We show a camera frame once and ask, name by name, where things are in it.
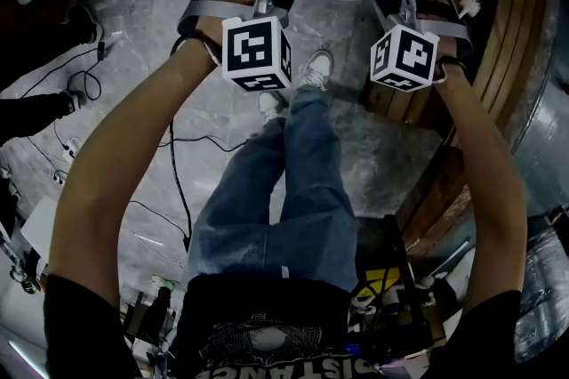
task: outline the white cube with black pattern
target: white cube with black pattern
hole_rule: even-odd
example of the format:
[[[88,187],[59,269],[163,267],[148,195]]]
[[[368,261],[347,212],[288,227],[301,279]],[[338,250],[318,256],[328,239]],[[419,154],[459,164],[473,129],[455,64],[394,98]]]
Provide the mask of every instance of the white cube with black pattern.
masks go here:
[[[396,25],[372,47],[373,82],[410,93],[431,86],[439,37]]]
[[[223,77],[247,92],[291,87],[291,46],[277,17],[223,21]]]

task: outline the marble floor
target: marble floor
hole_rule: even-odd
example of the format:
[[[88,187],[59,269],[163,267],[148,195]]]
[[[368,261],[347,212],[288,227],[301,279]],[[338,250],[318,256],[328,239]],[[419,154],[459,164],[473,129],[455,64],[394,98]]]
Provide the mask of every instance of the marble floor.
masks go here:
[[[176,39],[178,19],[188,4],[188,0],[82,1],[91,4],[100,17],[111,50],[94,71],[102,83],[100,99],[58,121],[58,133],[64,141],[71,138],[85,141],[101,119],[168,57]],[[297,0],[286,35],[293,47],[293,69],[297,79],[309,55],[318,48],[326,48],[335,59],[333,82],[341,89],[357,93],[367,76],[369,49],[377,40],[379,25],[369,2]],[[23,77],[2,96],[10,98],[24,93],[48,70],[85,49],[88,47],[75,49],[48,67]],[[68,77],[89,67],[93,58],[91,54],[74,61],[46,80],[35,93],[62,89]],[[90,89],[96,90],[96,87],[90,86]],[[367,114],[353,102],[331,99],[331,104],[333,124],[343,143],[342,174],[356,213],[381,217],[395,212],[440,140],[432,132]],[[177,136],[210,134],[231,147],[256,132],[261,123],[257,95],[242,93],[216,72],[188,99],[176,117],[175,127]],[[48,155],[61,157],[61,146],[52,127],[38,134],[34,142]],[[60,186],[50,177],[50,167],[28,141],[11,141],[0,151],[0,158],[15,177],[23,196],[21,208],[24,214],[29,214],[42,196],[59,196]],[[219,182],[230,158],[207,141],[177,145],[180,179],[194,219]],[[67,164],[55,159],[54,162],[68,170]],[[134,198],[164,214],[184,230],[188,228],[167,149],[156,153]],[[283,198],[284,186],[280,182],[273,194],[273,220],[278,219]],[[134,233],[162,246],[144,243]],[[119,245],[123,296],[129,298],[134,290],[152,292],[152,274],[179,279],[179,262],[185,258],[181,240],[180,233],[172,225],[140,206],[131,205],[124,218]]]

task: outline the person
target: person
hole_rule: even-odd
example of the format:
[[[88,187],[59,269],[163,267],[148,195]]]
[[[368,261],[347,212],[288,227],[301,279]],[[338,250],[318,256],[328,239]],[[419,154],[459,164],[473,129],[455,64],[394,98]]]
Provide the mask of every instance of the person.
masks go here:
[[[75,6],[69,11],[67,23],[37,26],[0,37],[0,48],[5,55],[0,93],[29,72],[80,44],[96,42],[99,36],[100,25],[89,10]],[[34,42],[39,43],[34,51],[26,51]],[[14,137],[36,135],[56,119],[80,109],[83,103],[83,94],[71,90],[22,99],[0,99],[0,117],[10,118],[0,126],[0,147]]]
[[[202,18],[198,27],[221,42],[220,20]],[[454,39],[442,39],[443,55],[456,55]],[[188,40],[82,147],[61,195],[52,237],[44,306],[51,377],[95,375],[84,365],[97,350],[105,352],[107,373],[140,375],[116,310],[121,221],[164,131],[214,69],[202,43]],[[276,101],[260,97],[268,122],[233,156],[193,229],[184,275],[188,290],[172,346],[173,376],[379,375],[344,348],[349,292],[357,279],[357,227],[323,90],[331,70],[325,52],[309,61],[287,117],[277,115]],[[462,69],[446,64],[444,70],[448,79],[437,89],[461,138],[477,251],[465,314],[426,377],[479,377],[488,367],[513,365],[525,269],[525,191],[506,143]],[[269,226],[270,193],[283,170],[281,222]],[[75,342],[78,319],[85,333],[80,343]]]

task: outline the hand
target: hand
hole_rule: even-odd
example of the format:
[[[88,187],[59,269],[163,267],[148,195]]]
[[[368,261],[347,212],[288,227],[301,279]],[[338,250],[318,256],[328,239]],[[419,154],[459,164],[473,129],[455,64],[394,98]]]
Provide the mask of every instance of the hand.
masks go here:
[[[254,0],[216,0],[225,1],[227,3],[237,3],[245,5],[253,5]],[[197,23],[197,29],[205,33],[208,37],[213,39],[219,45],[223,43],[223,27],[221,23],[223,19],[218,19],[216,17],[201,17]]]
[[[447,0],[429,0],[429,1],[438,1],[439,3],[449,5]],[[417,18],[420,20],[448,21],[447,19],[438,17],[437,15],[428,15],[425,13],[417,14]],[[443,56],[452,56],[453,58],[456,58],[457,44],[456,44],[456,39],[454,37],[441,37],[441,40],[438,43],[437,60],[439,60]]]

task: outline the blue jeans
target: blue jeans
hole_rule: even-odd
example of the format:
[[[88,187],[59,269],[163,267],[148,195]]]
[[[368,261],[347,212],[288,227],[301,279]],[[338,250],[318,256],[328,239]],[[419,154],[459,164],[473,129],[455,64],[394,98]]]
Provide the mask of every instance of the blue jeans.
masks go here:
[[[356,283],[357,223],[340,174],[341,144],[324,93],[302,87],[288,118],[269,121],[231,159],[192,230],[183,283],[238,273]],[[268,206],[286,170],[278,224]]]

